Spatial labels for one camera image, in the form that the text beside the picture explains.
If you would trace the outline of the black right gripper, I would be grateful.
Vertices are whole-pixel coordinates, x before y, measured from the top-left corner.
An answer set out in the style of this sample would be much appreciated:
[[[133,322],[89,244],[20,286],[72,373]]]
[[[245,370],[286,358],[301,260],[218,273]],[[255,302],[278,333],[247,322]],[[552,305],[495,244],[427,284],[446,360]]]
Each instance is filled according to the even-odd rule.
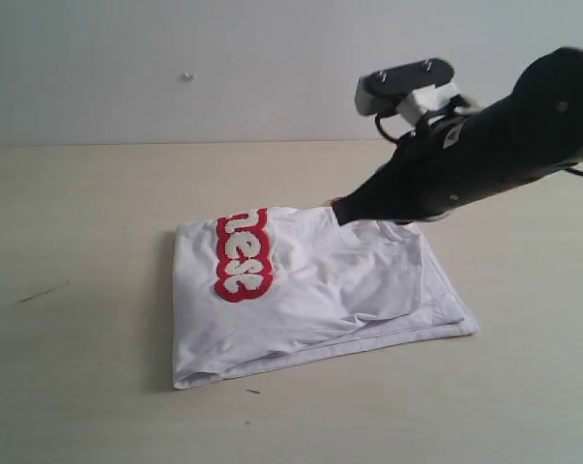
[[[510,115],[479,113],[397,150],[332,209],[339,225],[426,220],[515,189],[517,159]]]

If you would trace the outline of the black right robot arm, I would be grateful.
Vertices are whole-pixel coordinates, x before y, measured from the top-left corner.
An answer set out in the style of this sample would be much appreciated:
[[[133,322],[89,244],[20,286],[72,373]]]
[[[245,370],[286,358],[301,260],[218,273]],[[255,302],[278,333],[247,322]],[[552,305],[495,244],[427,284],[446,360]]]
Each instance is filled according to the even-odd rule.
[[[338,223],[427,222],[497,194],[583,165],[583,49],[558,48],[529,65],[512,91],[486,107],[456,88],[454,69],[433,58],[365,75],[357,111],[393,116],[410,129],[392,158],[333,204]]]

